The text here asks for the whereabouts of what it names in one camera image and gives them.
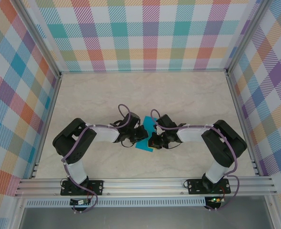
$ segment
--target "metal corner post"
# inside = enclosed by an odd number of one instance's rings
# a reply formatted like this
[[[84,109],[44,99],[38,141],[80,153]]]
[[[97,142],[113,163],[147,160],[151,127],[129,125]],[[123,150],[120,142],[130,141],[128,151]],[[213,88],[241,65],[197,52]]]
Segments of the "metal corner post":
[[[279,209],[281,209],[281,207],[278,196],[266,195],[265,201],[267,204],[267,209],[270,213],[272,224],[276,229],[281,229],[281,214],[279,212]]]
[[[245,32],[245,35],[243,37],[242,42],[237,48],[237,51],[235,52],[231,63],[228,67],[229,75],[232,73],[236,65],[238,64],[240,58],[242,57],[246,47],[248,46],[249,42],[253,38],[253,35],[255,34],[257,28],[259,27],[259,24],[264,17],[266,11],[269,9],[271,3],[273,0],[261,0],[260,6],[258,7],[258,10],[254,16],[254,18],[251,20],[251,23],[248,27],[248,29]]]
[[[256,166],[257,166],[257,169],[258,169],[258,173],[259,175],[262,175],[263,172],[262,172],[262,169],[259,165],[259,160],[255,154],[255,147],[252,143],[252,140],[250,138],[250,135],[249,135],[249,132],[248,132],[248,129],[247,129],[247,125],[245,123],[245,119],[244,119],[244,116],[243,116],[243,112],[241,110],[241,107],[239,105],[239,101],[238,101],[238,96],[237,96],[237,93],[234,89],[234,85],[231,81],[231,78],[228,76],[227,73],[225,73],[225,76],[226,76],[226,80],[227,80],[227,84],[228,84],[228,87],[230,89],[230,92],[231,92],[231,98],[232,98],[232,101],[234,103],[234,107],[236,109],[236,113],[237,113],[237,116],[238,116],[238,120],[240,122],[240,126],[241,126],[241,129],[242,129],[242,133],[243,133],[243,136],[244,136],[244,139],[247,143],[247,146],[248,146],[248,151],[249,151],[249,154],[251,156],[251,159],[255,161],[256,163]]]
[[[57,96],[58,96],[58,93],[59,93],[61,82],[62,82],[62,78],[57,78],[56,86],[55,86],[55,92],[54,92],[53,98],[52,98],[51,103],[50,103],[50,108],[49,108],[49,111],[48,111],[48,115],[47,115],[47,118],[46,118],[46,121],[45,121],[43,131],[42,131],[42,135],[41,135],[41,139],[40,139],[40,142],[39,142],[38,150],[37,150],[36,155],[35,155],[35,160],[32,162],[32,165],[30,166],[31,170],[28,173],[29,178],[32,177],[32,173],[34,171],[34,168],[35,168],[36,164],[39,163],[39,161],[40,161],[42,151],[43,151],[43,147],[44,147],[44,143],[45,143],[45,139],[46,139],[47,132],[48,132],[48,129],[49,129],[49,126],[50,126],[51,117],[52,117],[52,114],[53,114],[53,111],[54,111],[54,108],[55,108],[55,104],[56,104],[56,100],[57,100]]]
[[[24,7],[24,4],[21,2],[21,0],[10,0],[10,1],[13,7],[16,9],[18,15],[21,17],[22,21],[24,22],[27,30],[31,34],[33,40],[35,41],[36,45],[40,49],[43,57],[45,58],[48,65],[50,66],[51,70],[57,77],[60,77],[61,71],[58,68],[54,58],[52,57],[49,49],[45,45],[43,38],[41,37],[36,25],[32,21],[26,8]]]

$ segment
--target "gray floor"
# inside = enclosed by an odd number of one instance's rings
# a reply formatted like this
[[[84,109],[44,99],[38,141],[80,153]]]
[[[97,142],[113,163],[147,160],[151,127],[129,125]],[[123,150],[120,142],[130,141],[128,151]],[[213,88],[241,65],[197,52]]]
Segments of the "gray floor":
[[[74,118],[113,123],[121,118],[120,103],[142,121],[156,108],[177,124],[205,125],[223,119],[242,136],[223,72],[68,74],[62,80],[36,178],[66,176],[52,141]],[[98,142],[82,161],[91,178],[201,177],[213,157],[204,143],[197,142],[153,152]],[[248,152],[238,159],[235,174],[254,175]]]
[[[219,212],[204,207],[27,208],[20,229],[271,229],[263,197],[237,197]]]

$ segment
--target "blue cloth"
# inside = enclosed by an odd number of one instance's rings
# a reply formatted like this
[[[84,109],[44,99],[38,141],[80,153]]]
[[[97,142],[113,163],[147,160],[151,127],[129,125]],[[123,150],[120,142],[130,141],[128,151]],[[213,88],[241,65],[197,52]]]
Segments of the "blue cloth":
[[[137,142],[135,147],[138,149],[153,152],[153,149],[148,147],[148,140],[149,140],[149,138],[151,138],[152,132],[156,132],[156,130],[153,127],[154,122],[152,121],[151,117],[146,116],[144,118],[143,125],[145,127],[145,130],[147,130],[147,132],[148,132],[148,137],[140,142]]]

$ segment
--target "red wire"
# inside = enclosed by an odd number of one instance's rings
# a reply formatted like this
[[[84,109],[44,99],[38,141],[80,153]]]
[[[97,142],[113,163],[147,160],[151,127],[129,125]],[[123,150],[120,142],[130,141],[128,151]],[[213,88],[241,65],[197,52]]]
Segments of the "red wire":
[[[89,190],[93,191],[93,188],[89,187]],[[87,201],[89,201],[89,195],[90,195],[90,193],[88,192]],[[93,198],[93,193],[92,193],[90,201],[92,200],[92,198]]]
[[[223,199],[225,200],[225,190],[222,186],[220,186],[220,188],[223,190]]]

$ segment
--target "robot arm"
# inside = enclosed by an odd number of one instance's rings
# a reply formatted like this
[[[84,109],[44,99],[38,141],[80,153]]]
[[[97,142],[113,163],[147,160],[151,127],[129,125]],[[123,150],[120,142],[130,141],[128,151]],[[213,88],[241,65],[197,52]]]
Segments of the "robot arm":
[[[160,126],[166,127],[161,134],[153,133],[148,141],[149,147],[156,149],[169,148],[170,142],[204,142],[210,150],[214,161],[211,167],[204,173],[202,177],[202,185],[207,191],[212,191],[222,180],[228,168],[234,163],[234,158],[231,150],[216,133],[216,131],[206,128],[205,126],[192,126],[180,124],[176,125],[168,115],[163,115],[157,121]],[[213,127],[225,136],[226,140],[232,147],[236,158],[246,150],[247,145],[245,141],[223,120],[217,121]]]
[[[92,142],[111,142],[118,143],[124,141],[126,138],[130,140],[132,144],[141,141],[148,137],[148,133],[143,125],[139,125],[140,118],[130,113],[130,119],[128,121],[128,115],[123,120],[119,120],[109,126],[105,125],[87,125],[80,118],[74,119],[60,134],[53,140],[53,146],[59,155],[63,156],[62,161],[65,163],[66,172],[77,184],[86,185],[88,176],[84,171],[81,158],[89,148]],[[73,146],[76,143],[74,138],[80,136],[78,144],[72,153],[68,155]]]

